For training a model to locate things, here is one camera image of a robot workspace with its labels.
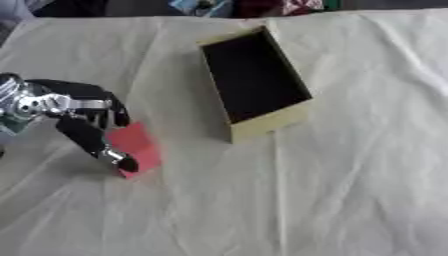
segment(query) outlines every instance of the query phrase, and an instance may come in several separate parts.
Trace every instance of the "open box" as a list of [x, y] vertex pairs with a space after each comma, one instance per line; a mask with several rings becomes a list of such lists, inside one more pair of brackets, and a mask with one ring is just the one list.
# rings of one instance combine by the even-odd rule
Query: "open box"
[[232, 142], [296, 123], [312, 96], [266, 27], [200, 42]]

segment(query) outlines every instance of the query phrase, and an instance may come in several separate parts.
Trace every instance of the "tablecloth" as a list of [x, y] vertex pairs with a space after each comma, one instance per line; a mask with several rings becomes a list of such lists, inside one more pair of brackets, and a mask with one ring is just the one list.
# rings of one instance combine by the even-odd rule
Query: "tablecloth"
[[[238, 144], [196, 42], [266, 25], [314, 95]], [[128, 181], [45, 121], [0, 161], [2, 255], [446, 255], [448, 10], [38, 19], [1, 72], [102, 85], [161, 148]]]

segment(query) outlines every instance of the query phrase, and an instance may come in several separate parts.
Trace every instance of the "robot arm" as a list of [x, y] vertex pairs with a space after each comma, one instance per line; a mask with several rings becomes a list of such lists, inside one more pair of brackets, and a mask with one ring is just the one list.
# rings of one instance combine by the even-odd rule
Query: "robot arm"
[[102, 162], [129, 172], [137, 162], [114, 149], [104, 138], [113, 113], [117, 126], [127, 126], [125, 106], [99, 86], [54, 80], [22, 80], [0, 74], [0, 145], [6, 144], [43, 117], [56, 118], [56, 129]]

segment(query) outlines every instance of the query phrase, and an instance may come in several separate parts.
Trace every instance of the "wrinkled fabric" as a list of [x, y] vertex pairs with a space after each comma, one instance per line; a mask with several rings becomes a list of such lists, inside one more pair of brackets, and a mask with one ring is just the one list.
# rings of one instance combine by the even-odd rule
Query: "wrinkled fabric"
[[[314, 95], [239, 144], [197, 41], [264, 24]], [[22, 23], [0, 70], [102, 85], [158, 141], [128, 181], [58, 134], [0, 161], [2, 255], [446, 255], [448, 10]]]

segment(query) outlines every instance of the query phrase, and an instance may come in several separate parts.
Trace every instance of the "red sponge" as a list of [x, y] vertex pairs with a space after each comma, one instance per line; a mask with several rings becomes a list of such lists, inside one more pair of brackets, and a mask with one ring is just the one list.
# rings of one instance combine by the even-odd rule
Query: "red sponge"
[[138, 172], [120, 170], [126, 178], [132, 178], [150, 169], [160, 166], [160, 153], [157, 145], [146, 134], [142, 123], [132, 123], [125, 128], [116, 129], [106, 134], [110, 144], [134, 157], [139, 164]]

